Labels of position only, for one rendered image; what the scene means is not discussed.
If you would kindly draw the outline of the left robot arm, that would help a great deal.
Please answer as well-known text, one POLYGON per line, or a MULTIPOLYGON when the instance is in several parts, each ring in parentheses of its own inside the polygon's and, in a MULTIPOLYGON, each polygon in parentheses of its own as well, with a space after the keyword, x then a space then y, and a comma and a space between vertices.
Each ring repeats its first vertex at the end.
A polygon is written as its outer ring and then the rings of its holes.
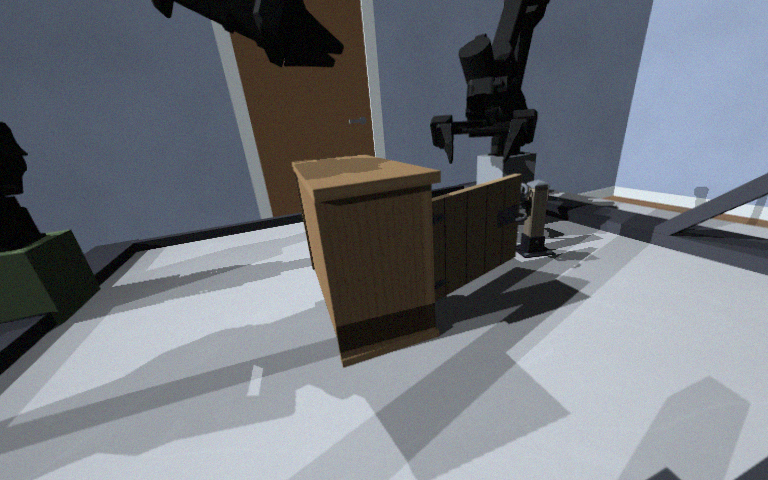
MULTIPOLYGON (((212 20, 210 0, 151 0, 165 17, 171 18, 174 2, 212 20)), ((40 233, 27 208, 15 196, 23 194, 22 177, 27 171, 26 153, 11 129, 0 122, 0 253, 13 251, 46 236, 40 233), (5 197, 10 196, 10 197, 5 197)))

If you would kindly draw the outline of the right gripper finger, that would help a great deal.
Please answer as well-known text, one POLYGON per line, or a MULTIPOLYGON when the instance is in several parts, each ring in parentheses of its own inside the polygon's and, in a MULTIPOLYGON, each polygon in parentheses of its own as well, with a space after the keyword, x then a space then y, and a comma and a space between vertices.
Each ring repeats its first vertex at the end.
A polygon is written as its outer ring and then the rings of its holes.
POLYGON ((506 163, 508 158, 518 147, 525 145, 528 125, 528 119, 511 119, 509 133, 503 154, 503 163, 506 163))
POLYGON ((453 162, 453 135, 452 135, 452 124, 446 123, 446 124, 438 124, 436 126, 437 131, 437 138, 438 138, 438 145, 440 149, 444 149, 447 153, 446 147, 448 148, 448 160, 449 163, 452 164, 453 162), (443 134, 443 135, 442 135, 443 134), (446 140, 446 144, 445 141, 446 140))

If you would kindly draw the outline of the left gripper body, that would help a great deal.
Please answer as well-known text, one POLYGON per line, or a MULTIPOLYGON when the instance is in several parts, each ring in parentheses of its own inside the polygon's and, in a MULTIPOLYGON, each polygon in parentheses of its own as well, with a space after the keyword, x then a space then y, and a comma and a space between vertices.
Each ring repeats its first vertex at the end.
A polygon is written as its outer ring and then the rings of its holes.
POLYGON ((290 4, 291 0, 210 0, 210 14, 226 31, 235 31, 264 50, 267 43, 265 53, 269 61, 282 67, 287 52, 282 47, 282 36, 290 4), (272 41, 267 42, 268 39, 272 41))

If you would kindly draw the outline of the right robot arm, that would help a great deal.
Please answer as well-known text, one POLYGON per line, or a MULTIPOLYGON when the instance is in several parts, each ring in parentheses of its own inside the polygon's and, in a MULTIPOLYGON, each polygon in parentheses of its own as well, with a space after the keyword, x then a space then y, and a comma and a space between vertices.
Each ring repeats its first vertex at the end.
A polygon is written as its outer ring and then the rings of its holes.
POLYGON ((466 118, 471 110, 492 108, 498 122, 511 121, 514 110, 528 109, 521 86, 533 30, 549 2, 504 0, 493 44, 485 33, 460 48, 458 55, 467 83, 466 118))

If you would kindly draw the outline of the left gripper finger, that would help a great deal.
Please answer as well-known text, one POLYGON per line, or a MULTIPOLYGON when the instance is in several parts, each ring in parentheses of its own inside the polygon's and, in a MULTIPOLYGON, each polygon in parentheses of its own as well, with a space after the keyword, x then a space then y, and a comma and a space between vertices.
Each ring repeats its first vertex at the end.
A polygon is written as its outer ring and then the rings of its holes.
POLYGON ((327 53, 287 48, 284 66, 333 67, 335 59, 327 53))
POLYGON ((341 55, 344 45, 306 9, 303 0, 291 0, 282 47, 341 55))

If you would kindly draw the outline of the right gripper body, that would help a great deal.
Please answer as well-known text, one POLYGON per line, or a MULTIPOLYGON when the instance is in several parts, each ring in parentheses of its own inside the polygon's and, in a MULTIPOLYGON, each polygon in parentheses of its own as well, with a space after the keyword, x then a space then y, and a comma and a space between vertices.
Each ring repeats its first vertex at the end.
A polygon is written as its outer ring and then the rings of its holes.
MULTIPOLYGON (((537 124, 538 112, 535 109, 514 110, 513 119, 528 119, 528 131, 526 137, 526 143, 533 142, 536 124, 537 124)), ((455 134, 469 134, 469 137, 490 137, 494 135, 508 135, 510 122, 497 122, 498 115, 495 115, 495 111, 492 108, 471 110, 468 113, 467 121, 452 122, 452 115, 434 116, 431 119, 430 128, 432 134, 433 145, 438 146, 436 126, 438 124, 452 124, 452 135, 454 141, 455 134), (475 120, 475 121, 472 121, 475 120), (491 127, 485 127, 491 126, 491 127), (470 134, 475 133, 475 134, 470 134)))

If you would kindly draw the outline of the brown wooden cabinet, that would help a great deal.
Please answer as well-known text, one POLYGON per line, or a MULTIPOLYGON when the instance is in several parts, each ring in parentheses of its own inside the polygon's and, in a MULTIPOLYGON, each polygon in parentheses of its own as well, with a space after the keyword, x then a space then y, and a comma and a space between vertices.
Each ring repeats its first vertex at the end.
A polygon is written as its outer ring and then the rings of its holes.
POLYGON ((440 170, 364 154, 292 167, 343 368, 439 337, 435 302, 516 257, 522 174, 432 198, 440 170))

